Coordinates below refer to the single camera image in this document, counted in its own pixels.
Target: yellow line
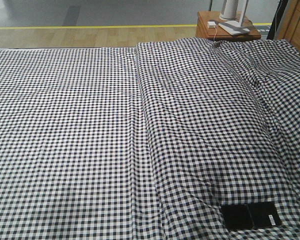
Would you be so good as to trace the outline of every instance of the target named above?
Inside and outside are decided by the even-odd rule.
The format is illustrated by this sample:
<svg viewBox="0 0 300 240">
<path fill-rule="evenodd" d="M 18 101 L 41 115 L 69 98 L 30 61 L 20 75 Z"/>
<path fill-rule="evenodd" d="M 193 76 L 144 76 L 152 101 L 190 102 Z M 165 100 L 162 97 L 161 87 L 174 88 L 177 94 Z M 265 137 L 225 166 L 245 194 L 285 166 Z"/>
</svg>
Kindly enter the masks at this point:
<svg viewBox="0 0 300 240">
<path fill-rule="evenodd" d="M 271 24 L 272 24 L 271 22 L 256 22 L 253 25 L 254 26 L 268 26 L 268 25 L 271 25 Z"/>
<path fill-rule="evenodd" d="M 17 29 L 120 29 L 120 28 L 171 28 L 171 27 L 196 27 L 196 24 L 177 25 L 122 25 L 122 26 L 4 26 L 0 30 Z"/>
</svg>

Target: cable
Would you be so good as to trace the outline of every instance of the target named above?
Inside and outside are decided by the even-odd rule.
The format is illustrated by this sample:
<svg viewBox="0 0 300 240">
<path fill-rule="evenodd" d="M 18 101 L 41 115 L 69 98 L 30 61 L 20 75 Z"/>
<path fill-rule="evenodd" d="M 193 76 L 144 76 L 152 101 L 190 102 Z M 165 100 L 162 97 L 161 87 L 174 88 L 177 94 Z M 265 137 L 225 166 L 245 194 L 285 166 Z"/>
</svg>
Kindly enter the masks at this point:
<svg viewBox="0 0 300 240">
<path fill-rule="evenodd" d="M 213 0 L 210 0 L 209 11 L 211 11 L 211 9 L 212 9 L 212 1 L 213 1 Z"/>
<path fill-rule="evenodd" d="M 218 24 L 216 24 L 216 26 L 215 26 L 215 35 L 214 35 L 214 37 L 213 37 L 213 41 L 214 41 L 214 42 L 216 41 L 216 36 L 217 36 L 217 34 L 218 34 Z"/>
</svg>

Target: white charger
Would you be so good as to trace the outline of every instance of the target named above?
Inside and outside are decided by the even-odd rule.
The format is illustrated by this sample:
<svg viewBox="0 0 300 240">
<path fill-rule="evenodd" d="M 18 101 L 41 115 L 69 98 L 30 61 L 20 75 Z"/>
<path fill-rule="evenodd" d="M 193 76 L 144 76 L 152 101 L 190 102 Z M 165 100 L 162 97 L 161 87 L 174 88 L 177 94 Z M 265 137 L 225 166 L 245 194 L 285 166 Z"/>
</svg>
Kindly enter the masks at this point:
<svg viewBox="0 0 300 240">
<path fill-rule="evenodd" d="M 217 24 L 215 21 L 208 21 L 207 27 L 208 27 L 208 29 L 215 29 L 217 27 Z"/>
</svg>

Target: bedside table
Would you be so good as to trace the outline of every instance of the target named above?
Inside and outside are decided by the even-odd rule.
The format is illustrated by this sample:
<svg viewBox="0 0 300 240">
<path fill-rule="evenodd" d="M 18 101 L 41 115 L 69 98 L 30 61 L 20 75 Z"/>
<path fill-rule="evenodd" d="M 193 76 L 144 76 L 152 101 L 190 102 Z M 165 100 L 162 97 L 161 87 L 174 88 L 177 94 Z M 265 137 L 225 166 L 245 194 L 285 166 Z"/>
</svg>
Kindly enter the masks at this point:
<svg viewBox="0 0 300 240">
<path fill-rule="evenodd" d="M 208 21 L 216 21 L 217 23 L 224 22 L 219 19 L 220 12 L 219 11 L 199 11 L 198 12 L 198 23 L 196 25 L 196 33 L 195 36 L 198 38 L 214 40 L 214 36 L 216 34 L 215 28 L 208 28 Z M 244 18 L 243 25 L 250 29 L 250 32 L 247 34 L 241 35 L 230 35 L 228 32 L 223 30 L 220 26 L 217 26 L 217 34 L 215 36 L 216 41 L 225 40 L 230 42 L 245 42 L 251 40 L 258 40 L 261 38 L 258 30 L 253 26 L 252 22 Z"/>
</svg>

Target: bed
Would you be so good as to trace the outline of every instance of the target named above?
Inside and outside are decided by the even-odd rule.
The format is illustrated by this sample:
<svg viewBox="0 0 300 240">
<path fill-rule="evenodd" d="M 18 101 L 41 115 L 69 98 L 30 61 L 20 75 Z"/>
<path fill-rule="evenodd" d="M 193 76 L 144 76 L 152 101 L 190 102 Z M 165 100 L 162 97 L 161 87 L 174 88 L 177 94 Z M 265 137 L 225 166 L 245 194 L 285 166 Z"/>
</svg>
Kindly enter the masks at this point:
<svg viewBox="0 0 300 240">
<path fill-rule="evenodd" d="M 225 226 L 256 203 L 281 224 Z M 0 49 L 3 239 L 300 240 L 300 50 Z"/>
</svg>

